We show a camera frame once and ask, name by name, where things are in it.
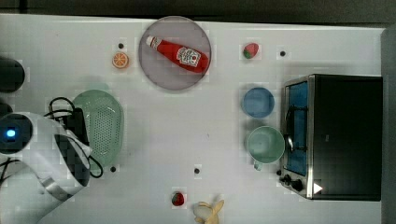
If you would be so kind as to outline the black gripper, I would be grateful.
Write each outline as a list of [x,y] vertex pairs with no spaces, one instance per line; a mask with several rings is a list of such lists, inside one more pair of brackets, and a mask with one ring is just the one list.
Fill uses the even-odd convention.
[[70,130],[84,145],[88,146],[90,144],[83,110],[81,108],[76,107],[70,115],[66,116],[64,125],[65,128]]

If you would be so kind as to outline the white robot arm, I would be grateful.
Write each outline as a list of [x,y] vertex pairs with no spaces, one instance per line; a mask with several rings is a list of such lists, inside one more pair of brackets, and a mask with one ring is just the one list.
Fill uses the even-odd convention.
[[1,224],[37,224],[87,187],[89,156],[59,122],[30,112],[1,118],[1,155],[25,167],[1,183]]

